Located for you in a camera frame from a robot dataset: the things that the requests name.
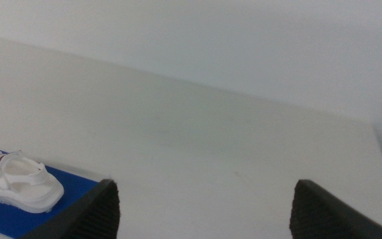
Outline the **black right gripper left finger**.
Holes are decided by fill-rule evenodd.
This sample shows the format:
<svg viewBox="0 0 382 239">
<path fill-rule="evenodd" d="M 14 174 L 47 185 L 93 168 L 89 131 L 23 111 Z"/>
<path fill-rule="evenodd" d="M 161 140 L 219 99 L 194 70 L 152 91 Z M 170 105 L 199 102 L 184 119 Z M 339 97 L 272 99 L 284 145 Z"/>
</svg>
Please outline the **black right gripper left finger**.
<svg viewBox="0 0 382 239">
<path fill-rule="evenodd" d="M 116 239 L 120 217 L 117 184 L 104 179 L 67 209 L 22 238 Z"/>
</svg>

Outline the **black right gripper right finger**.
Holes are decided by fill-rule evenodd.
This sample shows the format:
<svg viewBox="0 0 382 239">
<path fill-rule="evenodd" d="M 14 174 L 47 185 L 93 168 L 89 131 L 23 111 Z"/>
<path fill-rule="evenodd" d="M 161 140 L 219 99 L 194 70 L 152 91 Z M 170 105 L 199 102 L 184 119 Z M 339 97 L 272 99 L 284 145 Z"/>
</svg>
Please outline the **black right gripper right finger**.
<svg viewBox="0 0 382 239">
<path fill-rule="evenodd" d="M 294 239 L 382 239 L 382 225 L 307 179 L 294 188 L 289 229 Z"/>
</svg>

